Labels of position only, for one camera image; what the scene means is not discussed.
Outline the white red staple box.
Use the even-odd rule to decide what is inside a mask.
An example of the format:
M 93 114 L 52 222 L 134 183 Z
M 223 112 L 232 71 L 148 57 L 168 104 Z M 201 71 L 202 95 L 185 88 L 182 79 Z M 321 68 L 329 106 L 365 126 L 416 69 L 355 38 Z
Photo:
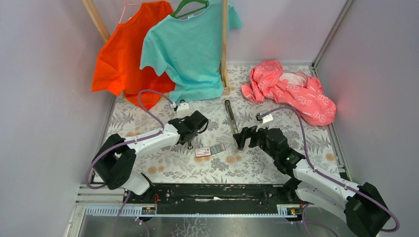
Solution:
M 200 148 L 195 150 L 195 154 L 197 158 L 209 157 L 211 156 L 211 150 L 210 148 Z

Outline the silver staple strip tray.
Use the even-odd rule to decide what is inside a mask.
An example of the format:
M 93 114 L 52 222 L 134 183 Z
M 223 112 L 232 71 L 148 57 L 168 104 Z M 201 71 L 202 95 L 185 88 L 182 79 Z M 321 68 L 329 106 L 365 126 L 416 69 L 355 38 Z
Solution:
M 221 152 L 226 150 L 225 145 L 222 144 L 222 143 L 211 146 L 209 149 L 210 149 L 211 155 L 216 155 L 216 154 L 221 153 Z

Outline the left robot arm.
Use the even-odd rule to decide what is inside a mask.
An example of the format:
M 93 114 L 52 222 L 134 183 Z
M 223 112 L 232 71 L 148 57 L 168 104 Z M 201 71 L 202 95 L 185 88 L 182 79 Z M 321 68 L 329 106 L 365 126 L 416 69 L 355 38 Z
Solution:
M 102 145 L 89 169 L 99 175 L 109 190 L 123 188 L 134 193 L 140 202 L 147 203 L 153 198 L 151 182 L 145 175 L 133 171 L 135 161 L 165 147 L 191 143 L 206 130 L 208 123 L 203 114 L 194 111 L 190 116 L 174 118 L 160 129 L 139 136 L 123 138 L 113 134 Z

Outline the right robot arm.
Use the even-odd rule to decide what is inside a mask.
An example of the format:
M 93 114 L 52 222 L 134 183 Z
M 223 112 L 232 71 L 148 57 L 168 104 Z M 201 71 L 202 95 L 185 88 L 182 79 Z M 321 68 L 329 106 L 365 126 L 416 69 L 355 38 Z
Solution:
M 374 185 L 358 185 L 312 168 L 304 155 L 288 145 L 280 129 L 245 127 L 233 138 L 240 150 L 249 139 L 250 148 L 259 147 L 281 173 L 290 176 L 283 190 L 287 202 L 312 203 L 343 220 L 358 237 L 375 237 L 390 219 Z

